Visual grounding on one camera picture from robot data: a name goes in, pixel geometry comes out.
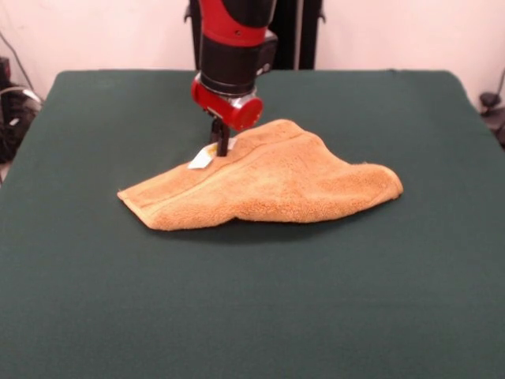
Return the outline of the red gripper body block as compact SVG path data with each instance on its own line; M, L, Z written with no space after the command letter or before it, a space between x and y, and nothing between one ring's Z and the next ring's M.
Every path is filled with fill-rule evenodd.
M191 94L195 103L204 111L236 131L253 127L264 109L264 103L256 91L239 97L225 96L205 87L200 73L193 79Z

